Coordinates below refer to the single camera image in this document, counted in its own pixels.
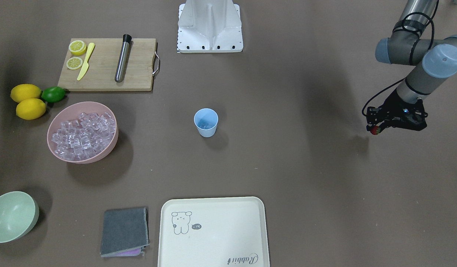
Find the cutting board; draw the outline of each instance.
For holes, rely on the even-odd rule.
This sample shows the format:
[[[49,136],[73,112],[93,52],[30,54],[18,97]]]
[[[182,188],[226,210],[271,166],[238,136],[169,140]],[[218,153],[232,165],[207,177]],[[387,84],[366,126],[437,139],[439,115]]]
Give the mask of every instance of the cutting board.
[[[77,81],[80,68],[70,70],[67,60],[73,55],[67,50],[58,86],[69,91],[151,91],[153,80],[154,51],[156,39],[133,39],[125,79],[115,82],[115,73],[120,57],[123,39],[111,38],[72,38],[82,40],[87,45],[95,43],[95,49],[88,61],[89,68],[85,76]]]

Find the butter knife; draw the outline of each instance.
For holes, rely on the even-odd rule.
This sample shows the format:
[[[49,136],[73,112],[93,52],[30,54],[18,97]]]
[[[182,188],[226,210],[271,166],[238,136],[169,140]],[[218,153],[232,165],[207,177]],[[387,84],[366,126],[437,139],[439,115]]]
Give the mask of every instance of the butter knife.
[[[79,76],[77,77],[77,81],[80,81],[83,76],[86,74],[86,71],[88,70],[88,60],[90,59],[90,56],[93,52],[93,49],[95,48],[94,43],[88,44],[88,47],[86,48],[86,54],[85,54],[85,59],[83,60],[83,65],[80,70]]]

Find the yellow lemon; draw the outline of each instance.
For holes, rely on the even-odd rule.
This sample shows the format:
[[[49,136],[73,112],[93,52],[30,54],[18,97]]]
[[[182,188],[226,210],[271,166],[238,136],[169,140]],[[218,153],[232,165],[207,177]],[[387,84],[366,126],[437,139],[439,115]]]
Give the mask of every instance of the yellow lemon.
[[[82,40],[75,40],[69,44],[69,50],[74,56],[81,56],[86,52],[86,44]]]
[[[11,98],[20,103],[22,100],[28,98],[40,98],[42,91],[40,91],[39,87],[35,85],[30,85],[28,83],[15,86],[11,90]]]
[[[67,60],[68,69],[78,69],[83,65],[83,60],[78,56],[73,56]]]
[[[25,120],[34,120],[44,115],[46,104],[38,98],[22,100],[16,107],[16,115]]]

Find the brown table surface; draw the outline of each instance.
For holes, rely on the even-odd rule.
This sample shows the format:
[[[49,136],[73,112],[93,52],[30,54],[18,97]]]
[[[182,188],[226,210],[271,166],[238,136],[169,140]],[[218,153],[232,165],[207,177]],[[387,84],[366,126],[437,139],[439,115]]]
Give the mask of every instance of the brown table surface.
[[[155,267],[166,201],[232,196],[264,202],[271,266],[457,266],[457,74],[425,100],[421,132],[372,136],[360,112],[413,68],[374,56],[406,1],[238,0],[245,47],[229,54],[176,53],[181,3],[0,0],[0,195],[25,191],[42,212],[0,244],[0,267]],[[158,41],[152,92],[72,92],[39,119],[15,115],[10,90],[55,86],[70,38],[125,33]],[[457,5],[441,0],[435,37],[453,34]],[[110,107],[120,130],[88,165],[46,144],[52,118],[81,101]],[[200,108],[220,118],[208,139]],[[146,254],[101,258],[103,212],[139,206]]]

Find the white plastic stand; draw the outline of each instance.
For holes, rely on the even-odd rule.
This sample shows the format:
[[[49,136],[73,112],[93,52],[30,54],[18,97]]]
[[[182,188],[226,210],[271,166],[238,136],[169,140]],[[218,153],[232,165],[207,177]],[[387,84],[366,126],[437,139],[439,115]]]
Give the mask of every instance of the white plastic stand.
[[[179,6],[177,49],[181,53],[243,50],[240,7],[232,0],[187,0]]]

